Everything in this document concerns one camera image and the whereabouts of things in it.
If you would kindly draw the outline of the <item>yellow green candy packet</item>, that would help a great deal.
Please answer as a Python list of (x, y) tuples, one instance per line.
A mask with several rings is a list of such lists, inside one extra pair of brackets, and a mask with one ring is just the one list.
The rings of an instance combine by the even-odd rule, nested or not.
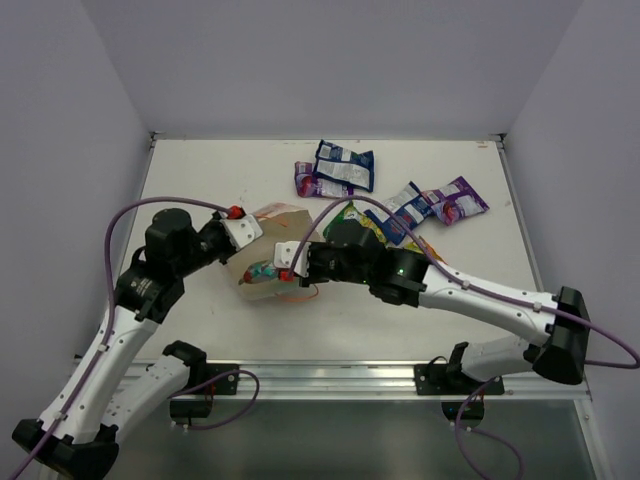
[(331, 230), (346, 221), (357, 221), (361, 226), (368, 228), (374, 232), (376, 238), (383, 244), (387, 243), (386, 236), (382, 230), (364, 213), (362, 213), (355, 205), (353, 201), (349, 201), (345, 206), (333, 217), (332, 220), (326, 225), (323, 230), (323, 237), (325, 240), (329, 239)]

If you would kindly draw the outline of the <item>green snack packet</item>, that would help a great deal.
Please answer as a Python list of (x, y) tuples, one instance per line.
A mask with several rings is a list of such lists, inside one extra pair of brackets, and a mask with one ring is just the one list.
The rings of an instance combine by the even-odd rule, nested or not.
[(238, 280), (239, 285), (256, 285), (277, 279), (278, 268), (272, 261), (264, 260), (249, 265)]

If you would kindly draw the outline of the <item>white paper bag orange handles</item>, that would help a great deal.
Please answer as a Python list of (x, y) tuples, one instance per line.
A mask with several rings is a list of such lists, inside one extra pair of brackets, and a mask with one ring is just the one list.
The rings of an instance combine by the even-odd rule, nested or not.
[(306, 301), (318, 294), (318, 290), (303, 294), (302, 288), (294, 282), (278, 278), (256, 285), (239, 285), (238, 280), (246, 268), (259, 261), (272, 261), (274, 245), (277, 242), (299, 241), (313, 222), (308, 210), (286, 203), (270, 203), (253, 213), (260, 223), (263, 236), (234, 255), (226, 264), (231, 283), (236, 292), (248, 301), (258, 301), (270, 297), (281, 301)]

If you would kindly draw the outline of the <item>orange fruit candy packet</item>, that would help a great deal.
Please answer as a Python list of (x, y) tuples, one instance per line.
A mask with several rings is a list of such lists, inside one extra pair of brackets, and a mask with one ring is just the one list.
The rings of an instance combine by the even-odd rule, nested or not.
[(400, 250), (407, 252), (410, 258), (421, 258), (423, 260), (431, 258), (440, 263), (445, 263), (445, 260), (439, 253), (420, 235), (418, 235), (416, 239), (406, 237)]

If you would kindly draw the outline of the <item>blue white chips bag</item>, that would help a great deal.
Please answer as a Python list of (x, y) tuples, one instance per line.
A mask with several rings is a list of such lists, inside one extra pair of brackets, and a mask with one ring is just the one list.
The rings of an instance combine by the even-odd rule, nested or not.
[[(426, 218), (434, 214), (419, 187), (410, 181), (398, 194), (382, 204), (414, 230)], [(367, 208), (364, 214), (380, 229), (387, 243), (399, 246), (407, 236), (405, 229), (378, 207)]]

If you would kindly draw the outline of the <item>purple blue snack bar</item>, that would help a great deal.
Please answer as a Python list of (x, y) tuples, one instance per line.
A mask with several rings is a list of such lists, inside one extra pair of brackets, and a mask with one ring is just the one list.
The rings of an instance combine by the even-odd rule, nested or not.
[(296, 162), (294, 165), (294, 183), (299, 197), (339, 199), (354, 193), (351, 187), (317, 177), (313, 167), (309, 162)]

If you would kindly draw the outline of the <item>dark blue crisps bag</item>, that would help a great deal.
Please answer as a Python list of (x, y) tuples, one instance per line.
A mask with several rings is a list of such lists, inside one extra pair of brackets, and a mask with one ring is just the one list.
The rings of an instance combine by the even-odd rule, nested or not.
[(372, 193), (375, 185), (374, 152), (356, 153), (321, 140), (315, 152), (313, 173), (318, 178)]

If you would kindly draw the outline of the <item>pink snack packet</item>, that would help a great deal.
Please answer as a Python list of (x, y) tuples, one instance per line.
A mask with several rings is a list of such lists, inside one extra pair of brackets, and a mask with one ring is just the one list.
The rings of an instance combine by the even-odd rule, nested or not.
[(463, 176), (439, 189), (422, 191), (421, 194), (433, 214), (446, 226), (490, 210), (486, 201)]

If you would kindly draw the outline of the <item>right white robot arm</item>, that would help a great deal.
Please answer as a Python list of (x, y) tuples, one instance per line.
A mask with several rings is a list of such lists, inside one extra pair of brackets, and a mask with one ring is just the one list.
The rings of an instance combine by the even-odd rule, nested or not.
[(332, 228), (324, 242), (306, 243), (294, 271), (303, 286), (365, 285), (387, 304), (448, 311), (506, 331), (497, 340), (454, 346), (433, 376), (454, 391), (528, 371), (565, 385), (584, 379), (588, 313), (583, 295), (570, 287), (550, 294), (481, 280), (422, 251), (388, 247), (355, 221)]

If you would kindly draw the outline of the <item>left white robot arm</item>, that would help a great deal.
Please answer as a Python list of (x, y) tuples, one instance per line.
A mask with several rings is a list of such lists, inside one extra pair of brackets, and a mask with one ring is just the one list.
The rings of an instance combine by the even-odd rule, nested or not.
[(116, 392), (131, 362), (184, 293), (184, 280), (214, 262), (226, 263), (259, 238), (252, 217), (238, 207), (217, 207), (201, 229), (182, 209), (154, 215), (129, 268), (113, 275), (111, 240), (104, 240), (108, 306), (78, 367), (36, 418), (18, 422), (13, 441), (33, 461), (72, 479), (101, 479), (112, 468), (127, 427), (178, 389), (193, 393), (208, 379), (205, 354), (182, 342), (170, 346), (134, 386)]

